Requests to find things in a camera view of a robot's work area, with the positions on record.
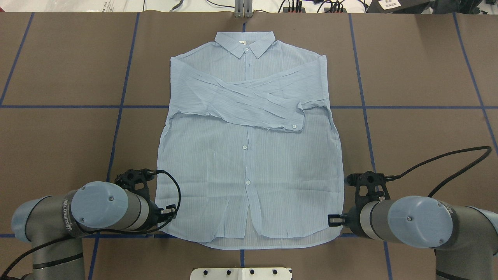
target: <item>blue grid line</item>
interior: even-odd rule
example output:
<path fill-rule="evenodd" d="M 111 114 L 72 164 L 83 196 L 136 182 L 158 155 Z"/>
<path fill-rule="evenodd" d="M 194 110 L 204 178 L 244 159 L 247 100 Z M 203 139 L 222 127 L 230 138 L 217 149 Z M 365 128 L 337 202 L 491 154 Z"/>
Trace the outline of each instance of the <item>blue grid line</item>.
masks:
<path fill-rule="evenodd" d="M 90 234 L 84 236 L 83 238 L 178 238 L 176 236 L 172 236 L 170 234 L 146 234 L 146 235 L 134 235 L 134 234 Z M 354 233 L 343 233 L 339 235 L 337 238 L 357 238 L 358 236 Z M 0 233 L 0 238 L 15 238 L 15 234 L 13 233 Z"/>
<path fill-rule="evenodd" d="M 129 70 L 131 67 L 131 59 L 133 58 L 133 50 L 135 46 L 135 39 L 136 39 L 136 31 L 138 29 L 138 20 L 140 19 L 140 13 L 136 13 L 136 19 L 135 19 L 135 27 L 133 30 L 133 37 L 131 39 L 131 48 L 129 50 L 129 57 L 128 57 L 128 65 L 126 67 L 126 74 L 124 76 L 124 84 L 123 84 L 123 93 L 121 95 L 121 103 L 120 103 L 120 111 L 118 112 L 118 120 L 116 121 L 116 130 L 114 131 L 114 139 L 113 139 L 113 146 L 111 149 L 111 157 L 109 159 L 109 168 L 107 169 L 107 178 L 106 182 L 109 182 L 110 176 L 111 176 L 111 169 L 113 167 L 113 161 L 114 161 L 114 154 L 116 151 L 116 141 L 118 139 L 118 131 L 120 129 L 120 123 L 121 123 L 121 116 L 123 114 L 123 105 L 125 104 L 125 95 L 126 95 L 126 88 L 128 85 L 128 76 L 129 76 Z M 95 244 L 94 244 L 94 251 L 92 254 L 92 261 L 90 263 L 90 271 L 88 273 L 88 280 L 92 280 L 93 277 L 93 271 L 95 268 L 95 261 L 97 258 L 97 249 L 99 248 L 99 239 L 100 239 L 100 233 L 96 234 L 95 237 Z"/>
<path fill-rule="evenodd" d="M 358 62 L 358 52 L 356 49 L 356 41 L 355 41 L 355 31 L 353 28 L 353 18 L 351 17 L 351 14 L 348 14 L 349 17 L 349 26 L 351 29 L 351 40 L 353 43 L 353 52 L 355 55 L 355 64 L 356 64 L 356 74 L 358 76 L 358 85 L 360 88 L 360 97 L 362 100 L 362 107 L 363 107 L 363 118 L 365 120 L 365 129 L 367 130 L 367 140 L 369 143 L 369 151 L 370 151 L 370 161 L 372 163 L 372 168 L 373 171 L 376 172 L 375 170 L 375 159 L 374 159 L 374 150 L 372 148 L 372 139 L 370 137 L 370 128 L 369 128 L 369 122 L 368 122 L 368 116 L 367 116 L 367 109 L 365 107 L 365 96 L 363 94 L 363 84 L 362 84 L 362 78 L 360 75 L 360 64 Z M 391 261 L 389 258 L 389 248 L 387 247 L 387 242 L 384 241 L 384 254 L 385 254 L 385 263 L 387 266 L 387 275 L 389 277 L 389 280 L 392 280 L 392 271 L 391 271 Z"/>
<path fill-rule="evenodd" d="M 358 235 L 356 235 L 354 233 L 342 233 L 338 237 L 339 238 L 356 238 L 356 237 L 358 237 Z"/>
<path fill-rule="evenodd" d="M 0 105 L 7 109 L 169 109 L 169 105 Z M 332 105 L 330 109 L 498 109 L 498 106 Z"/>
<path fill-rule="evenodd" d="M 245 257 L 245 251 L 241 250 L 241 268 L 246 267 L 246 257 Z"/>
<path fill-rule="evenodd" d="M 24 42 L 26 41 L 26 37 L 28 35 L 29 27 L 31 26 L 31 22 L 33 21 L 34 13 L 31 13 L 29 17 L 28 25 L 26 26 L 26 30 L 24 31 L 24 35 L 22 36 L 21 44 L 19 44 L 19 49 L 17 50 L 17 54 L 15 54 L 14 62 L 12 63 L 12 67 L 10 68 L 10 72 L 7 77 L 7 81 L 5 82 L 5 86 L 3 88 L 3 92 L 0 97 L 0 105 L 2 105 L 5 95 L 7 94 L 8 85 L 10 83 L 10 79 L 12 78 L 12 74 L 14 73 L 15 66 L 17 64 L 17 60 L 19 59 L 19 55 L 21 54 L 22 46 L 24 46 Z"/>
<path fill-rule="evenodd" d="M 170 234 L 154 234 L 154 238 L 178 238 Z"/>
<path fill-rule="evenodd" d="M 119 105 L 1 105 L 11 109 L 118 109 Z"/>
<path fill-rule="evenodd" d="M 476 79 L 474 77 L 474 73 L 472 71 L 472 67 L 470 66 L 469 58 L 467 57 L 467 52 L 465 51 L 465 46 L 464 46 L 464 42 L 462 40 L 462 35 L 460 33 L 460 27 L 458 26 L 457 14 L 456 13 L 453 13 L 453 21 L 455 22 L 455 27 L 457 29 L 458 40 L 460 42 L 460 47 L 462 48 L 462 53 L 463 53 L 464 58 L 465 58 L 465 63 L 467 64 L 467 68 L 469 69 L 470 78 L 472 79 L 472 83 L 474 85 L 474 89 L 476 90 L 477 98 L 479 99 L 479 104 L 481 105 L 481 109 L 483 110 L 484 119 L 486 120 L 486 125 L 488 126 L 488 130 L 489 130 L 490 135 L 491 135 L 491 140 L 493 141 L 493 145 L 495 146 L 495 152 L 498 154 L 497 141 L 495 139 L 495 135 L 493 134 L 493 129 L 491 128 L 490 120 L 488 119 L 488 114 L 486 113 L 486 109 L 484 107 L 484 102 L 483 102 L 483 99 L 481 97 L 481 93 L 479 92 L 479 88 L 477 87 L 477 82 L 476 82 Z"/>

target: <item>striped shirt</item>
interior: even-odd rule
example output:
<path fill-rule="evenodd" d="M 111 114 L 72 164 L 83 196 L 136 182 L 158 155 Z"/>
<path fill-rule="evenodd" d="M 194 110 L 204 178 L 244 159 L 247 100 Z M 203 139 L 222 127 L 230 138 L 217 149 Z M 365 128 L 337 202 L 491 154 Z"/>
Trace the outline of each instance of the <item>striped shirt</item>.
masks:
<path fill-rule="evenodd" d="M 222 33 L 171 58 L 159 169 L 182 207 L 164 228 L 220 249 L 300 248 L 336 238 L 344 201 L 323 55 L 273 32 Z M 156 203 L 176 189 L 157 181 Z"/>

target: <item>brown table surface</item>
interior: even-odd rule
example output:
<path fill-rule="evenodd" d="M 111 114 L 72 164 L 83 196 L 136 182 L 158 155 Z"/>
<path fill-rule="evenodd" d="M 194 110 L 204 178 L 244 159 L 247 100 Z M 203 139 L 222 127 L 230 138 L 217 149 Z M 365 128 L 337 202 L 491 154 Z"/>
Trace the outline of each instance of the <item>brown table surface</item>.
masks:
<path fill-rule="evenodd" d="M 498 212 L 498 16 L 0 13 L 0 26 L 2 269 L 29 248 L 10 229 L 21 203 L 156 167 L 169 59 L 217 31 L 273 31 L 327 55 L 345 175 L 399 174 L 447 151 L 492 146 L 436 197 Z M 391 197 L 427 195 L 479 153 L 421 167 L 390 183 Z M 345 209 L 352 204 L 346 188 Z M 295 280 L 434 278 L 431 250 L 344 233 L 312 248 L 258 251 L 101 234 L 84 239 L 86 271 L 89 280 L 187 280 L 194 268 L 258 266 L 291 267 Z M 30 272 L 30 261 L 12 275 Z"/>

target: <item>electrical cable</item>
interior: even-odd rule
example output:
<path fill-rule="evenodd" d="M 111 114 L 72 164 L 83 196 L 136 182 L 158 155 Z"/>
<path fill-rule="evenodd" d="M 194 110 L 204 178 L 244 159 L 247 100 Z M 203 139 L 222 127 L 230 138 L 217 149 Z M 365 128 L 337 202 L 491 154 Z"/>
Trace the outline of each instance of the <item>electrical cable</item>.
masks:
<path fill-rule="evenodd" d="M 282 4 L 280 4 L 280 8 L 278 8 L 278 12 L 280 12 L 280 10 L 282 10 L 282 7 L 283 7 L 283 4 L 285 3 L 285 0 L 282 1 Z"/>
<path fill-rule="evenodd" d="M 175 180 L 175 178 L 173 178 L 173 176 L 171 176 L 171 174 L 169 174 L 168 172 L 166 172 L 164 170 L 156 170 L 155 172 L 156 172 L 156 174 L 166 174 L 173 181 L 173 183 L 175 184 L 176 189 L 178 190 L 178 204 L 176 205 L 175 212 L 178 212 L 178 209 L 180 209 L 180 203 L 181 203 L 181 200 L 182 200 L 180 186 L 178 185 L 178 182 Z M 120 230 L 113 230 L 113 229 L 101 229 L 101 230 L 91 231 L 91 232 L 87 232 L 87 233 L 93 234 L 93 233 L 105 231 L 105 232 L 114 232 L 114 233 L 120 233 L 120 234 L 130 234 L 130 235 L 149 234 L 149 233 L 153 233 L 155 231 L 158 231 L 158 230 L 164 228 L 169 222 L 171 222 L 171 220 L 173 220 L 173 216 L 168 217 L 168 219 L 166 221 L 164 221 L 164 224 L 162 224 L 161 226 L 156 227 L 156 228 L 151 229 L 151 230 L 146 230 L 146 231 L 139 231 L 139 232 L 137 232 L 137 231 L 130 231 L 129 232 L 129 231 L 120 231 Z M 19 263 L 22 259 L 24 259 L 26 256 L 30 255 L 31 253 L 33 253 L 35 251 L 38 251 L 40 249 L 43 249 L 43 248 L 45 248 L 47 246 L 50 246 L 52 244 L 55 244 L 55 243 L 58 243 L 58 242 L 61 242 L 61 241 L 66 241 L 66 240 L 73 239 L 73 238 L 74 237 L 72 237 L 70 235 L 67 235 L 67 236 L 64 236 L 64 237 L 61 237 L 61 238 L 58 238 L 58 239 L 54 239 L 54 240 L 49 241 L 47 243 L 44 243 L 42 245 L 36 246 L 36 247 L 34 247 L 34 248 L 26 251 L 24 254 L 22 254 L 19 257 L 17 257 L 7 267 L 7 269 L 0 276 L 0 280 L 15 280 L 16 278 L 8 277 L 7 274 L 17 265 L 17 263 Z"/>
<path fill-rule="evenodd" d="M 327 2 L 329 2 L 329 3 L 332 5 L 332 1 L 330 1 L 330 0 L 325 0 L 325 1 L 323 1 L 323 2 L 320 4 L 320 6 L 318 7 L 318 10 L 317 10 L 316 12 L 317 12 L 317 13 L 319 13 L 319 12 L 320 12 L 320 9 L 321 9 L 321 8 L 322 8 L 322 6 L 323 6 L 323 4 L 325 4 L 325 3 L 327 3 Z"/>
<path fill-rule="evenodd" d="M 171 8 L 171 10 L 169 11 L 173 11 L 173 10 L 176 10 L 178 8 L 180 8 L 180 6 L 183 4 L 183 0 L 180 0 L 180 2 L 178 4 L 176 4 L 173 8 Z"/>
<path fill-rule="evenodd" d="M 211 2 L 210 0 L 206 0 L 206 1 L 213 4 L 213 5 L 219 6 L 219 7 L 235 8 L 234 6 L 216 4 L 216 3 Z"/>
<path fill-rule="evenodd" d="M 391 176 L 386 176 L 385 177 L 385 180 L 386 182 L 389 182 L 389 181 L 394 181 L 394 180 L 398 180 L 400 178 L 402 178 L 403 176 L 407 175 L 408 173 L 412 172 L 414 169 L 418 168 L 418 167 L 421 167 L 422 165 L 425 165 L 427 163 L 430 163 L 432 161 L 435 161 L 437 159 L 440 159 L 440 158 L 443 158 L 443 157 L 446 157 L 446 156 L 449 156 L 449 155 L 452 155 L 452 154 L 457 154 L 457 153 L 462 153 L 462 152 L 468 152 L 468 151 L 475 151 L 475 150 L 486 150 L 486 152 L 481 155 L 478 159 L 474 160 L 473 162 L 471 162 L 469 165 L 465 166 L 464 168 L 458 170 L 457 172 L 455 172 L 453 175 L 449 176 L 448 178 L 444 179 L 441 183 L 439 183 L 430 193 L 427 197 L 432 197 L 434 196 L 434 194 L 436 194 L 436 192 L 438 192 L 444 185 L 446 185 L 449 181 L 455 179 L 456 177 L 460 176 L 462 173 L 464 173 L 465 171 L 469 170 L 470 168 L 474 167 L 476 164 L 478 164 L 479 162 L 483 161 L 486 157 L 488 157 L 488 155 L 490 155 L 491 151 L 493 150 L 490 146 L 479 146 L 479 147 L 474 147 L 474 148 L 467 148 L 467 149 L 461 149 L 461 150 L 455 150 L 455 151 L 451 151 L 451 152 L 447 152 L 447 153 L 444 153 L 444 154 L 441 154 L 441 155 L 438 155 L 438 156 L 435 156 L 433 158 L 430 158 L 426 161 L 423 161 L 415 166 L 413 166 L 412 168 L 408 169 L 407 171 L 403 172 L 402 174 L 400 175 L 391 175 Z"/>
<path fill-rule="evenodd" d="M 58 238 L 58 239 L 55 239 L 55 240 L 52 240 L 52 241 L 49 241 L 47 243 L 43 243 L 42 245 L 39 245 L 39 246 L 36 246 L 28 251 L 26 251 L 25 253 L 23 253 L 22 255 L 20 255 L 19 257 L 17 257 L 8 267 L 7 269 L 3 272 L 3 274 L 0 276 L 0 280 L 8 280 L 9 278 L 12 279 L 11 277 L 7 277 L 7 274 L 17 265 L 17 263 L 19 263 L 22 259 L 24 259 L 25 257 L 27 257 L 28 255 L 30 255 L 31 253 L 35 252 L 35 251 L 38 251 L 40 249 L 43 249 L 47 246 L 50 246 L 52 244 L 55 244 L 55 243 L 58 243 L 58 242 L 61 242 L 61 241 L 66 241 L 66 240 L 69 240 L 69 239 L 72 239 L 73 237 L 70 236 L 70 235 L 67 235 L 67 236 L 64 236 L 64 237 L 61 237 L 61 238 Z"/>

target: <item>folded sleeve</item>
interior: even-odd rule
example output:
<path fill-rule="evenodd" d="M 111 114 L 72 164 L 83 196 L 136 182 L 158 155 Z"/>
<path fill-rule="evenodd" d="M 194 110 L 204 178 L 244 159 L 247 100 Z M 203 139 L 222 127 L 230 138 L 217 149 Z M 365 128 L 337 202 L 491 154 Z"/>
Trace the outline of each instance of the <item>folded sleeve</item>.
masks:
<path fill-rule="evenodd" d="M 304 123 L 299 100 L 226 83 L 175 58 L 171 59 L 170 110 L 286 132 L 300 131 Z"/>

